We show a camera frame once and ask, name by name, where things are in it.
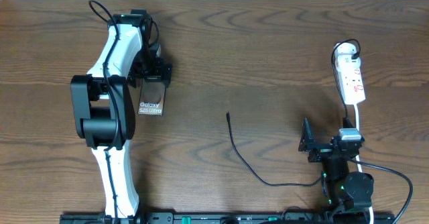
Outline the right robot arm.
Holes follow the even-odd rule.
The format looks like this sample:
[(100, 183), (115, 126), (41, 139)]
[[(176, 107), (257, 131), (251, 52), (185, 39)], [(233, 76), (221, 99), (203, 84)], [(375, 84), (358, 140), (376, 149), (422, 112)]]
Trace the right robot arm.
[(362, 221), (366, 209), (372, 206), (374, 179), (364, 172), (349, 170), (348, 160), (359, 155), (365, 139), (347, 118), (339, 134), (327, 144), (318, 143), (307, 119), (303, 120), (302, 137), (298, 150), (308, 153), (309, 162), (322, 164), (322, 189), (330, 203), (321, 214), (329, 223), (356, 216)]

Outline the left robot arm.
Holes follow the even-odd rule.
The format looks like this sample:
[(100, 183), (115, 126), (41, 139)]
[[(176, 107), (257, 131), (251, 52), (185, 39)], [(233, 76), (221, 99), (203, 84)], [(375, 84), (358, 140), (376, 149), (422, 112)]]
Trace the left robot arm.
[(73, 223), (141, 223), (139, 196), (133, 183), (130, 145), (135, 133), (135, 109), (130, 88), (137, 80), (160, 85), (172, 78), (172, 65), (151, 41), (156, 22), (144, 9), (107, 19), (108, 40), (95, 65), (70, 82), (78, 136), (85, 140), (99, 165), (105, 190), (105, 211), (94, 217), (70, 217)]

